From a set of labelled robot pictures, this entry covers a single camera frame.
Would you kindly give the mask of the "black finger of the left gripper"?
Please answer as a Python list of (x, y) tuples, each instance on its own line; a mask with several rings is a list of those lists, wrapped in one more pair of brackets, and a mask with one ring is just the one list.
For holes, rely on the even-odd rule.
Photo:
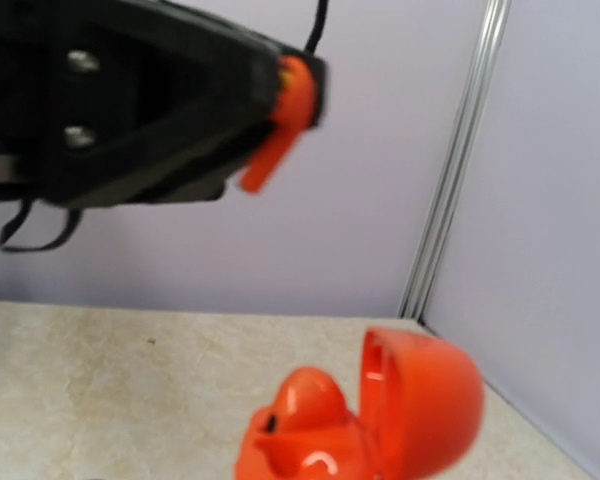
[(301, 58), (316, 83), (308, 129), (319, 124), (327, 90), (327, 64), (316, 54), (328, 4), (316, 4), (301, 47), (212, 12), (172, 1), (77, 1), (80, 4), (80, 75), (277, 74), (283, 56)]
[(33, 87), (39, 199), (204, 201), (271, 130), (277, 74), (56, 74)]

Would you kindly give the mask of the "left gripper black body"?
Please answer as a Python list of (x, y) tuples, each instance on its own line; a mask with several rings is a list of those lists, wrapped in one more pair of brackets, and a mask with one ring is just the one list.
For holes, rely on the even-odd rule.
[(80, 4), (0, 1), (0, 200), (80, 196)]

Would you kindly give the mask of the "red earbud charging case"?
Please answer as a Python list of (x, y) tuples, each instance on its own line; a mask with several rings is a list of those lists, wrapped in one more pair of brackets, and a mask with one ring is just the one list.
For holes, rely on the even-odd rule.
[(483, 421), (485, 387), (459, 347), (374, 327), (366, 330), (361, 352), (359, 409), (346, 401), (344, 425), (270, 433), (273, 402), (252, 416), (235, 478), (426, 479), (471, 448)]

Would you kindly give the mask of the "red earbud with gold tip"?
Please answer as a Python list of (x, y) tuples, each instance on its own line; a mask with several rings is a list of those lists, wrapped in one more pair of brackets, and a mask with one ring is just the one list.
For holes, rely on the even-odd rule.
[(283, 56), (279, 80), (282, 90), (269, 117), (273, 131), (251, 155), (240, 180), (250, 194), (264, 188), (313, 120), (317, 87), (309, 66), (299, 57)]

